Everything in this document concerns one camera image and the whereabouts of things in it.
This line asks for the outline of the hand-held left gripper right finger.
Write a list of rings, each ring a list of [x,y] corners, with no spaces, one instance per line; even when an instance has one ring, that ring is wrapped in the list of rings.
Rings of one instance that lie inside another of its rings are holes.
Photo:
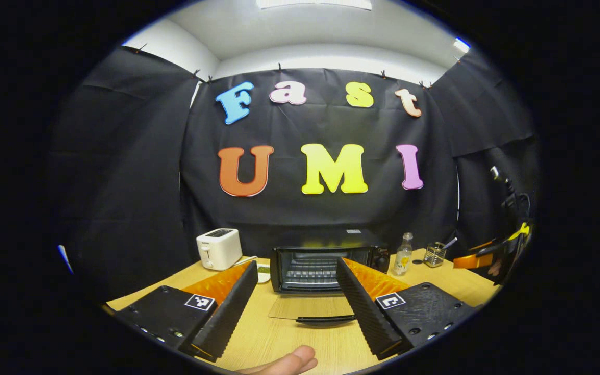
[[[410,286],[347,258],[336,262],[336,280],[379,360],[424,346],[477,311],[433,283]]]

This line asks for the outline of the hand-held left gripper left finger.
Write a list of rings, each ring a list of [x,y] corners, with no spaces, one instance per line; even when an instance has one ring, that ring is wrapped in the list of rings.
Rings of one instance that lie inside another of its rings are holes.
[[[174,351],[214,363],[258,280],[256,261],[250,260],[182,289],[157,287],[114,316]]]

